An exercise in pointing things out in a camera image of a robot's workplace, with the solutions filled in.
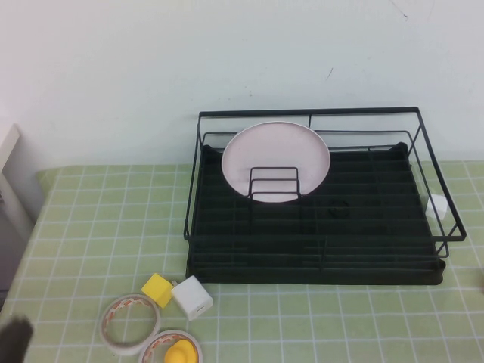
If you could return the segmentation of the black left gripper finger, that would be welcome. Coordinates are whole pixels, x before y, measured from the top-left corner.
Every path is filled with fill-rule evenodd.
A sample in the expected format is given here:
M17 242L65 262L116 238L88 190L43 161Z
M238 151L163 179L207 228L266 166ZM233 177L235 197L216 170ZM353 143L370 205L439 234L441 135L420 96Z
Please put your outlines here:
M1 363L23 363L33 332L27 317L14 317L1 327Z

